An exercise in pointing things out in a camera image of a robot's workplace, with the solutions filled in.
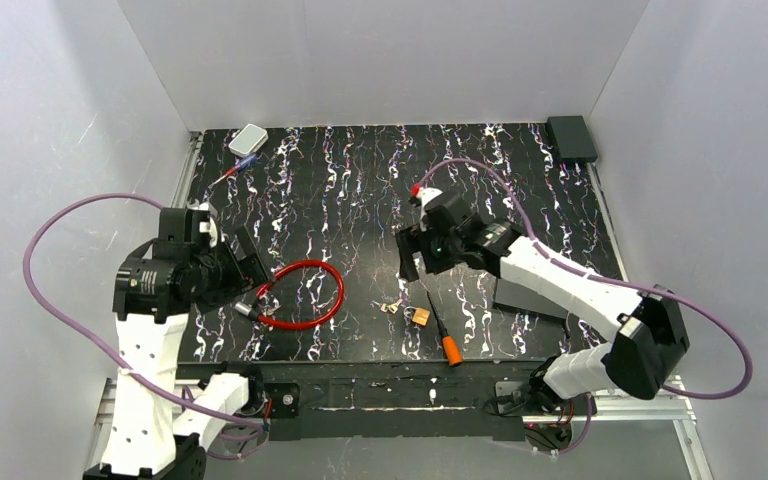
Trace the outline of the red cable lock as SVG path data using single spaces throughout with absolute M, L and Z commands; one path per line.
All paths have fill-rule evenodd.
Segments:
M 267 308 L 262 301 L 272 294 L 273 288 L 300 271 L 315 270 L 310 280 L 315 286 L 305 286 L 310 297 L 310 311 L 313 317 L 284 319 L 276 316 L 278 308 Z M 252 300 L 241 300 L 233 304 L 233 310 L 252 323 L 265 325 L 281 331 L 314 330 L 332 321 L 341 311 L 346 299 L 346 287 L 339 270 L 321 259 L 303 259 L 278 268 L 271 280 L 259 285 Z

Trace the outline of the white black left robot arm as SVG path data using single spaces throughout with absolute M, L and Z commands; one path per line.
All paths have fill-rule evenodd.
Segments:
M 215 210 L 166 207 L 155 238 L 132 251 L 114 283 L 118 354 L 123 362 L 107 445 L 86 479 L 202 479 L 207 453 L 230 424 L 264 427 L 242 415 L 263 386 L 258 368 L 225 363 L 200 380 L 191 406 L 174 408 L 178 354 L 194 306 L 218 307 L 266 282 L 247 233 L 243 253 Z

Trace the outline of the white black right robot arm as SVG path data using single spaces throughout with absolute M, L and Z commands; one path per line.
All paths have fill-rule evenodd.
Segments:
M 607 389 L 651 400 L 688 351 L 680 308 L 668 290 L 616 286 L 563 260 L 520 226 L 485 220 L 451 192 L 417 186 L 410 202 L 421 214 L 396 235 L 402 279 L 418 280 L 417 257 L 429 274 L 464 264 L 535 292 L 585 320 L 603 338 L 595 347 L 546 360 L 531 374 L 523 393 L 527 403 L 550 410 Z

